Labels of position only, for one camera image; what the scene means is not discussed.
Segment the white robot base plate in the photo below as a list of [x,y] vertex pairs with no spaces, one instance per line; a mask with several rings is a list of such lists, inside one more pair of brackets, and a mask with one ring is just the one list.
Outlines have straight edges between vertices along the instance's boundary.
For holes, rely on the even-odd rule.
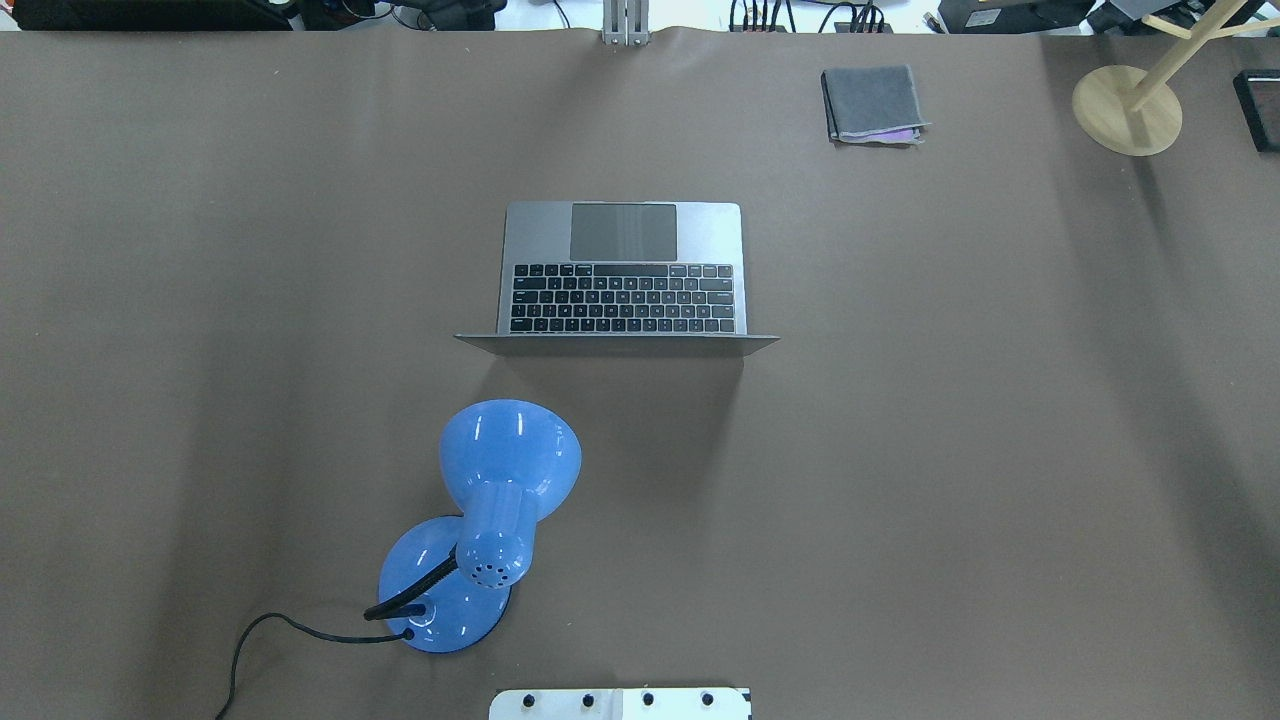
[[749,689],[632,687],[509,689],[490,702],[489,719],[753,719]]

